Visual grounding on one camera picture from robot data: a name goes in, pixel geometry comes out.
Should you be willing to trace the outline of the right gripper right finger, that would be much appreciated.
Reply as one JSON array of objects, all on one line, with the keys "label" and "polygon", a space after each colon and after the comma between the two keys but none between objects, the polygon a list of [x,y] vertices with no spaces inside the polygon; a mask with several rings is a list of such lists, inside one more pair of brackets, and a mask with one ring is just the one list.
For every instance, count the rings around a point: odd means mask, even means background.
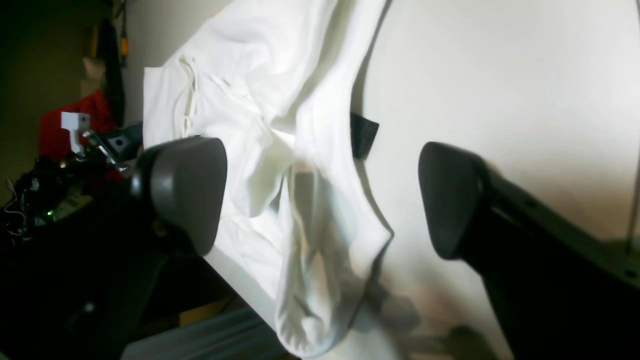
[{"label": "right gripper right finger", "polygon": [[482,278],[515,358],[639,358],[637,259],[457,146],[426,143],[418,178],[435,252]]}]

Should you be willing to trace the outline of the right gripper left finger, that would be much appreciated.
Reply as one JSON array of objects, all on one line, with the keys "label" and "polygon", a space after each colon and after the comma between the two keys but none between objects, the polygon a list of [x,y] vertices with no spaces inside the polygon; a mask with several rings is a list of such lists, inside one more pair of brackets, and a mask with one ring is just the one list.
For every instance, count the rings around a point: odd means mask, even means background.
[{"label": "right gripper left finger", "polygon": [[217,138],[153,146],[131,178],[1,255],[1,353],[118,360],[169,260],[213,248],[227,180]]}]

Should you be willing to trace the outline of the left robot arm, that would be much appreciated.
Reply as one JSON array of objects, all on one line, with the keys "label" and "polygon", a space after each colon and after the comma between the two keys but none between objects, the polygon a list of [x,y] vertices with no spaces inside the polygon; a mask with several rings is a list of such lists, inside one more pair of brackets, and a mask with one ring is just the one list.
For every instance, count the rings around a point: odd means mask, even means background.
[{"label": "left robot arm", "polygon": [[134,160],[143,144],[143,123],[110,132],[87,130],[81,134],[88,144],[79,152],[70,152],[61,160],[49,156],[36,159],[31,171],[16,182],[6,180],[12,193],[1,207],[1,233],[10,239],[28,238],[74,212],[64,205],[83,187],[94,182],[120,180],[128,171],[127,161]]}]

